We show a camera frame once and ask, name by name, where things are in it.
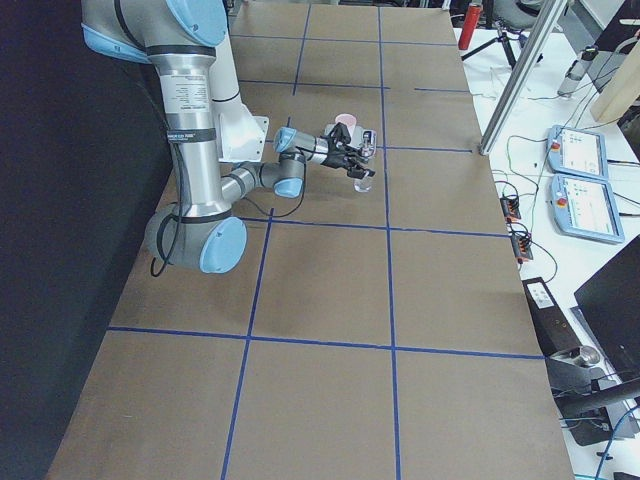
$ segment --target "touchscreen display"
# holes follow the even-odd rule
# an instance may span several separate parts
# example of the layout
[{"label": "touchscreen display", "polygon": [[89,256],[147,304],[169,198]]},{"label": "touchscreen display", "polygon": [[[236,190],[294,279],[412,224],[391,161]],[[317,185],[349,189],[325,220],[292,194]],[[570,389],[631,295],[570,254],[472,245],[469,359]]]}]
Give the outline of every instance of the touchscreen display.
[{"label": "touchscreen display", "polygon": [[569,201],[571,223],[575,228],[617,234],[604,185],[566,178],[564,187]]},{"label": "touchscreen display", "polygon": [[598,135],[563,130],[562,150],[562,164],[565,167],[593,175],[602,175]]}]

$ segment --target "black wall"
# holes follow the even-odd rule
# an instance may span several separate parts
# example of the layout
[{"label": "black wall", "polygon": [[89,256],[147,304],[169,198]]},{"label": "black wall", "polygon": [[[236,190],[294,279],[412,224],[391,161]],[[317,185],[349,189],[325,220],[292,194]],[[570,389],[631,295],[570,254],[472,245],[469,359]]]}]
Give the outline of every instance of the black wall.
[{"label": "black wall", "polygon": [[[85,47],[79,1],[0,15],[0,478],[55,455],[171,163],[140,89]],[[150,67],[124,65],[158,86]]]}]

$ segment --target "light blue joint cap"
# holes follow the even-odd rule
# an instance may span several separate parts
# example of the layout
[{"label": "light blue joint cap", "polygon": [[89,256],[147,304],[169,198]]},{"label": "light blue joint cap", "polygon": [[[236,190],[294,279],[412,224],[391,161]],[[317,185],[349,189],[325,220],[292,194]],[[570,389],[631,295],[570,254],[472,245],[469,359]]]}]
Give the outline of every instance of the light blue joint cap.
[{"label": "light blue joint cap", "polygon": [[221,0],[166,0],[167,7],[191,38],[205,47],[220,45],[227,34]]},{"label": "light blue joint cap", "polygon": [[235,267],[247,245],[247,227],[237,217],[222,220],[209,234],[200,253],[204,273],[227,273]]},{"label": "light blue joint cap", "polygon": [[115,40],[82,24],[84,42],[91,50],[108,57],[118,58],[136,63],[151,63],[146,53],[120,40]]},{"label": "light blue joint cap", "polygon": [[273,186],[273,191],[279,197],[296,198],[302,191],[302,179],[283,178]]},{"label": "light blue joint cap", "polygon": [[293,137],[296,136],[298,131],[295,128],[282,127],[276,132],[276,136],[273,139],[273,148],[276,152],[282,153],[291,146]]}]

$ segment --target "metal pole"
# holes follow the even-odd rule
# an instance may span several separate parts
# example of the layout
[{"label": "metal pole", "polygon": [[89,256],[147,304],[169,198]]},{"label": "metal pole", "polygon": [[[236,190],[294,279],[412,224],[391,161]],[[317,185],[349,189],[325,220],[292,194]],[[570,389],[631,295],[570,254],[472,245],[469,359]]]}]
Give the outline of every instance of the metal pole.
[{"label": "metal pole", "polygon": [[586,395],[584,397],[565,397],[557,400],[558,408],[566,417],[574,417],[583,412],[606,407],[640,395],[640,378],[621,383],[614,387]]},{"label": "metal pole", "polygon": [[511,73],[507,86],[498,101],[498,106],[493,112],[493,116],[489,120],[487,129],[482,137],[482,142],[480,143],[481,155],[488,155],[496,143],[502,127],[504,127],[511,110],[518,100],[522,87],[527,82],[531,69],[538,62],[542,47],[544,47],[566,4],[567,0],[546,0],[543,3],[538,20],[533,26],[524,50]]}]

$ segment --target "wooden block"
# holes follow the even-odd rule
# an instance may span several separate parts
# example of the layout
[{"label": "wooden block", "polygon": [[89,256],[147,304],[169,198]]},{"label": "wooden block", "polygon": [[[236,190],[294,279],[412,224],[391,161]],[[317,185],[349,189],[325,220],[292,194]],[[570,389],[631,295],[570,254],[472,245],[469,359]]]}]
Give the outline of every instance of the wooden block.
[{"label": "wooden block", "polygon": [[620,118],[640,95],[640,47],[638,44],[627,55],[593,105],[591,114],[598,122],[606,123]]}]

